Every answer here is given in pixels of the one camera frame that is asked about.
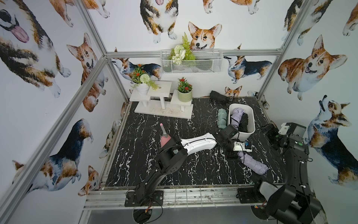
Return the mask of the lilac umbrella back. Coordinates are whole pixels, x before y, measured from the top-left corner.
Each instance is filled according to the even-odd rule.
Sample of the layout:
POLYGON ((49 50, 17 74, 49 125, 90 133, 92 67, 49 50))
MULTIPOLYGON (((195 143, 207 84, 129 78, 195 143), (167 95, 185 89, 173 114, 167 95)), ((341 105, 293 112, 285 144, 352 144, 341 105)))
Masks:
POLYGON ((235 108, 233 110, 232 115, 230 116, 230 124, 236 129, 238 129, 244 114, 245 110, 243 110, 242 108, 235 108))

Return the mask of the lilac umbrella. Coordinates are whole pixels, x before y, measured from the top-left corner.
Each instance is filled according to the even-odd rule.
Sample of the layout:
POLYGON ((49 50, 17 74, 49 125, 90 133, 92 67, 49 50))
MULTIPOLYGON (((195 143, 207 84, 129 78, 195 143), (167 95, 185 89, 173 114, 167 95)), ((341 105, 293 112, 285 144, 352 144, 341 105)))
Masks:
POLYGON ((253 172, 258 175, 263 175, 269 169, 265 164, 255 160, 252 156, 244 153, 244 151, 239 151, 237 153, 240 161, 253 172))
POLYGON ((238 129, 244 114, 245 110, 243 110, 242 108, 235 108, 233 110, 232 115, 230 116, 230 124, 236 129, 238 129))

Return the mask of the mint green umbrella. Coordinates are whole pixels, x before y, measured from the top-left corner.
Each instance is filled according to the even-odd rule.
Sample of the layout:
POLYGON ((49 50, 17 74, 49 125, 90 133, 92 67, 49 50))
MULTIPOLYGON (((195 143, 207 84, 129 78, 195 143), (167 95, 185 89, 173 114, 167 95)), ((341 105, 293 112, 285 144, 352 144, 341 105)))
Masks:
POLYGON ((227 111, 226 109, 219 109, 217 113, 217 126, 219 129, 225 129, 227 127, 227 111))

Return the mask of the lilac umbrella front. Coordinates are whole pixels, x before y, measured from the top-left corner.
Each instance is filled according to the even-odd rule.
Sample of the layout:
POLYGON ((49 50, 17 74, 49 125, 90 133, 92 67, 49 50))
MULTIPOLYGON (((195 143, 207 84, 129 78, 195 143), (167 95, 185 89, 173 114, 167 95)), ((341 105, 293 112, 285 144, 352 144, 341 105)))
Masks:
POLYGON ((265 164, 255 160, 252 156, 244 153, 244 151, 239 151, 237 153, 240 161, 253 172, 258 175, 263 175, 269 169, 265 164))

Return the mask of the white plastic storage box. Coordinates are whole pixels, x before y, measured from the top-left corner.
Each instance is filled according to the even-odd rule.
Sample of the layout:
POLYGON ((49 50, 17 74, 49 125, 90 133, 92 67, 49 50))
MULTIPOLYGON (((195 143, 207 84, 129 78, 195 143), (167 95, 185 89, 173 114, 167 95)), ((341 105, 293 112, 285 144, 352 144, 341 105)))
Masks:
POLYGON ((244 112, 248 116, 248 124, 246 125, 246 128, 247 128, 246 132, 239 131, 238 134, 236 134, 235 136, 232 137, 232 139, 233 140, 238 139, 239 141, 246 141, 249 138, 249 136, 255 132, 254 111, 248 105, 238 104, 238 103, 231 104, 229 106, 228 114, 227 114, 227 125, 230 125, 231 116, 234 113, 234 110, 236 108, 240 108, 240 109, 244 110, 244 112))

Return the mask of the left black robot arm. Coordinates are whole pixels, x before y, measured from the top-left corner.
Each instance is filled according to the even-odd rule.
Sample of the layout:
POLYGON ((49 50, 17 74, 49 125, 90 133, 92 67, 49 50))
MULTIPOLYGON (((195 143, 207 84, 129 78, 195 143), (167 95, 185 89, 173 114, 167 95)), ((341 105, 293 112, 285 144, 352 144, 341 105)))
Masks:
POLYGON ((238 133, 233 125, 229 125, 218 132, 206 133, 192 139, 173 136, 155 157, 146 179, 135 187, 132 196, 126 197, 130 205, 145 206, 153 203, 156 187, 167 175, 176 172, 192 154, 211 150, 218 144, 224 149, 227 159, 237 159, 238 155, 234 152, 234 139, 238 133))

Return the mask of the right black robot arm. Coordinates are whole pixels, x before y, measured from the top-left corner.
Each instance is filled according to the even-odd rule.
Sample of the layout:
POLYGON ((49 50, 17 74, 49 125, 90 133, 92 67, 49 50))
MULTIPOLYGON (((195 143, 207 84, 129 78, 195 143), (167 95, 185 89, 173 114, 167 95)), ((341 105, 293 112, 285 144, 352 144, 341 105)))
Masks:
POLYGON ((282 151, 285 160, 285 184, 276 187, 260 181, 257 192, 265 198, 261 212, 283 224, 311 224, 321 211, 321 203, 313 196, 309 186, 307 163, 310 161, 308 145, 304 143, 306 127, 296 123, 274 124, 262 127, 275 149, 282 151))

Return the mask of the black folded umbrella back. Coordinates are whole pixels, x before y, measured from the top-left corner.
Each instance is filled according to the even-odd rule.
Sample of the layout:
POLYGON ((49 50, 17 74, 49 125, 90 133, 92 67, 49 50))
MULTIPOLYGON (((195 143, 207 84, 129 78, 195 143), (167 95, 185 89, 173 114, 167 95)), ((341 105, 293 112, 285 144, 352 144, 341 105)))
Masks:
POLYGON ((212 100, 221 102, 221 103, 228 103, 231 99, 230 97, 221 95, 220 93, 216 92, 216 91, 211 91, 209 97, 212 100))

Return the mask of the green pot red flowers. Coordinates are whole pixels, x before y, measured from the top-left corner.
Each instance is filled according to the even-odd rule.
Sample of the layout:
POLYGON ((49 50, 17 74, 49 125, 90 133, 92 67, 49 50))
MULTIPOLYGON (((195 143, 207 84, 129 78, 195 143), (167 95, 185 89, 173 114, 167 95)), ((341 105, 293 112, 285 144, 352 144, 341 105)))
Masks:
POLYGON ((185 77, 182 77, 178 80, 177 92, 179 101, 187 103, 192 100, 193 86, 188 83, 185 77))

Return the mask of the white wooden step shelf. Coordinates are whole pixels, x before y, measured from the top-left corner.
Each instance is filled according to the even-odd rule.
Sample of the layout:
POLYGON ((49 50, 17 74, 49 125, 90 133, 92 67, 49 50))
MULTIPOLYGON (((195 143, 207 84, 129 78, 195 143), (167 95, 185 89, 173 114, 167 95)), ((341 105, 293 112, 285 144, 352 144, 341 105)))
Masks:
POLYGON ((159 88, 150 87, 146 95, 133 90, 130 101, 138 102, 135 113, 191 119, 194 105, 191 101, 181 102, 177 90, 170 95, 172 82, 156 81, 155 84, 159 88))

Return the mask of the fern and white flowers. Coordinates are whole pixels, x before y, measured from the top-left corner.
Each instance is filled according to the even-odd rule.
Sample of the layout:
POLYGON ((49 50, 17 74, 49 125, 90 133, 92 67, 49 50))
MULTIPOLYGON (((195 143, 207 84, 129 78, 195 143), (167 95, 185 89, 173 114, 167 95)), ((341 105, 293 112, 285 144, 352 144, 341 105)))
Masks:
POLYGON ((172 50, 169 60, 174 65, 183 65, 187 67, 195 66, 196 57, 191 51, 190 42, 186 33, 182 36, 182 44, 177 44, 172 50))

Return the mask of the white pot mixed flowers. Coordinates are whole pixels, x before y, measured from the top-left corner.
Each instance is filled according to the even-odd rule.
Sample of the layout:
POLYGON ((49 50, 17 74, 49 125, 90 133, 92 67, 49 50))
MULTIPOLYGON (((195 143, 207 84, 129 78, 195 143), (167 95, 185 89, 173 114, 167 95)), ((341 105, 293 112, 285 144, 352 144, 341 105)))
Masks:
POLYGON ((160 71, 161 66, 155 63, 136 65, 131 78, 134 83, 133 88, 142 95, 147 95, 150 88, 153 90, 159 89, 159 85, 152 80, 152 77, 160 80, 160 71))

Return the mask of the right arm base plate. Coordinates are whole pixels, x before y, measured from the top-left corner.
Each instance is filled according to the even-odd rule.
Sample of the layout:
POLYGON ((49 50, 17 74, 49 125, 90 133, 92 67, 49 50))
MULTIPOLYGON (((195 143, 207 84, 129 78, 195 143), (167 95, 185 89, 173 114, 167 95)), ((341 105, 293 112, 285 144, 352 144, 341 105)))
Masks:
POLYGON ((265 197, 253 187, 238 188, 236 198, 239 199, 241 203, 263 203, 266 200, 265 197))

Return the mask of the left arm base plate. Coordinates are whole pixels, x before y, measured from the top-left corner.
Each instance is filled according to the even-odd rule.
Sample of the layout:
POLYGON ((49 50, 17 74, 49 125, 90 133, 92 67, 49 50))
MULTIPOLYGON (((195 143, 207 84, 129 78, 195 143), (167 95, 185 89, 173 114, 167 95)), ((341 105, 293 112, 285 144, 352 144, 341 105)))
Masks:
POLYGON ((150 196, 140 198, 135 191, 129 190, 126 192, 125 207, 152 207, 162 206, 164 199, 164 191, 156 190, 150 196))

